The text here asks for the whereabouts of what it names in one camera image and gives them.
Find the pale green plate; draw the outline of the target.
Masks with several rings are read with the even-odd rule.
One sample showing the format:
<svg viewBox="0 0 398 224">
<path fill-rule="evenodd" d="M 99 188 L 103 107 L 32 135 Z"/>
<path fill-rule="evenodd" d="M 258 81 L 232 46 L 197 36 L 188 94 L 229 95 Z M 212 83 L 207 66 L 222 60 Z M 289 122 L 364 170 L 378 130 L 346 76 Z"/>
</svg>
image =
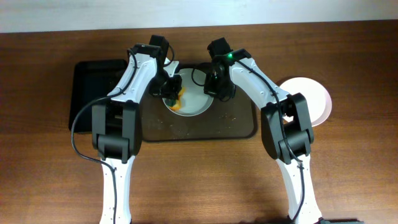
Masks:
<svg viewBox="0 0 398 224">
<path fill-rule="evenodd" d="M 179 116 L 189 117 L 199 115 L 205 112 L 213 102 L 213 97 L 204 94 L 203 87 L 199 86 L 199 84 L 204 84 L 206 74 L 199 69 L 195 69 L 193 81 L 192 70 L 192 68 L 183 68 L 177 73 L 182 78 L 182 87 L 185 87 L 185 93 L 182 96 L 182 108 L 172 111 L 164 103 L 171 112 Z"/>
</svg>

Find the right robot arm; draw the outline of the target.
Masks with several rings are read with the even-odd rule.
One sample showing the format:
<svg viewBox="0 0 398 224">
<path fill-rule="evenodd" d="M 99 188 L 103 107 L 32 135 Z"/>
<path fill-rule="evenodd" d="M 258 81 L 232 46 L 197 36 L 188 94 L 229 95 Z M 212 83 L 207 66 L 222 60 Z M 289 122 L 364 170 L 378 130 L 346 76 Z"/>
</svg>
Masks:
<svg viewBox="0 0 398 224">
<path fill-rule="evenodd" d="M 212 41 L 207 51 L 211 71 L 205 78 L 205 94 L 221 101 L 231 99 L 236 88 L 247 94 L 261 112 L 262 144 L 282 173 L 290 222 L 321 223 L 310 174 L 314 133 L 305 97 L 281 89 L 248 51 L 233 50 L 223 37 Z"/>
</svg>

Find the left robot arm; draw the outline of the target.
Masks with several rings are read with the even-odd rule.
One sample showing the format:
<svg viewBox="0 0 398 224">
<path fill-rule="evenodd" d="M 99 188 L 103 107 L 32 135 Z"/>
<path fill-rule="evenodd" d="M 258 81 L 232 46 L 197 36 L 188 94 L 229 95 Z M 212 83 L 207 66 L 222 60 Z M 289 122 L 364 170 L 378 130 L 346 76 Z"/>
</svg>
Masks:
<svg viewBox="0 0 398 224">
<path fill-rule="evenodd" d="M 131 223 L 129 193 L 134 160 L 142 144 L 140 102 L 145 92 L 177 100 L 182 79 L 178 62 L 167 59 L 168 40 L 153 35 L 127 51 L 129 63 L 109 100 L 91 107 L 93 147 L 103 168 L 101 223 Z"/>
</svg>

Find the green yellow sponge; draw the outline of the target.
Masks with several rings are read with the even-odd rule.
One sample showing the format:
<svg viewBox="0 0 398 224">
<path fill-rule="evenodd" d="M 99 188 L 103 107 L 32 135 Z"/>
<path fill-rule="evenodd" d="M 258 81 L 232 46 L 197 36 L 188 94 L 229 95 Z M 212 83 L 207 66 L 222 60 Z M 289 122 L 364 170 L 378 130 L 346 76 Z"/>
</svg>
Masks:
<svg viewBox="0 0 398 224">
<path fill-rule="evenodd" d="M 165 99 L 164 100 L 165 105 L 172 111 L 180 110 L 183 105 L 182 96 L 184 93 L 185 93 L 185 87 L 182 87 L 182 89 L 178 93 L 177 99 L 176 100 Z"/>
</svg>

